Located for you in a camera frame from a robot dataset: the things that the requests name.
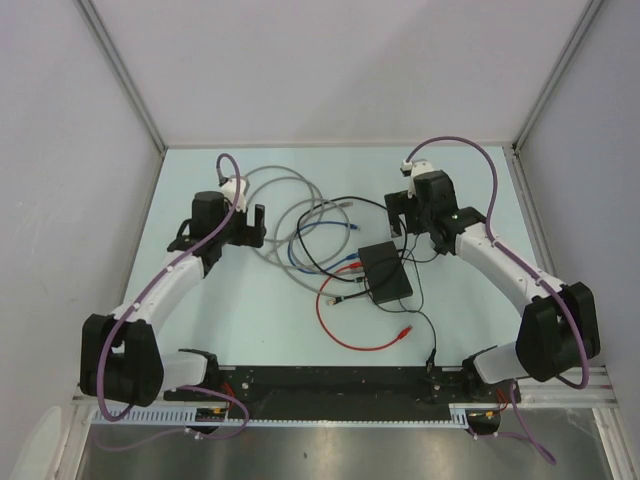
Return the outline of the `black network switch box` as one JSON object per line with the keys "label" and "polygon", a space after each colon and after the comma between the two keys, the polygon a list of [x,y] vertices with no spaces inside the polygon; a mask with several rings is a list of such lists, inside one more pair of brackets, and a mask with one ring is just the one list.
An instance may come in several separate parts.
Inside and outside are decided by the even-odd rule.
{"label": "black network switch box", "polygon": [[413,295],[413,289],[392,241],[358,249],[359,259],[373,302],[382,304]]}

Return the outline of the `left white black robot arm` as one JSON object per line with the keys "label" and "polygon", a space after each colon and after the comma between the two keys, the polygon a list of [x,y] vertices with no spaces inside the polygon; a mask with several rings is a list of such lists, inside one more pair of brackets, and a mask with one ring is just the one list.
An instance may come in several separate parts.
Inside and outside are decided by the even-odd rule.
{"label": "left white black robot arm", "polygon": [[220,260],[225,245],[260,248],[265,235],[263,205],[255,205],[254,222],[249,224],[245,210],[234,207],[232,195],[196,193],[190,218],[182,222],[150,284],[111,313],[92,314],[85,320],[81,392],[141,407],[183,386],[199,399],[214,397],[222,383],[216,355],[188,348],[163,354],[156,335]]}

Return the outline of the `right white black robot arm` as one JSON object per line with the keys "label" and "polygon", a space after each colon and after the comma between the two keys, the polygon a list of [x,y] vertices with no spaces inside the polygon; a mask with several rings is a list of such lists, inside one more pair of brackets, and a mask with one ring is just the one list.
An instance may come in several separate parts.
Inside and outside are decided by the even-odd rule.
{"label": "right white black robot arm", "polygon": [[557,379],[576,390],[590,379],[600,353],[595,297],[582,282],[568,284],[523,260],[490,229],[489,216],[459,207],[451,178],[427,169],[408,189],[384,197],[391,231],[426,233],[441,255],[453,255],[482,273],[521,316],[514,341],[468,357],[463,393],[484,401],[500,382]]}

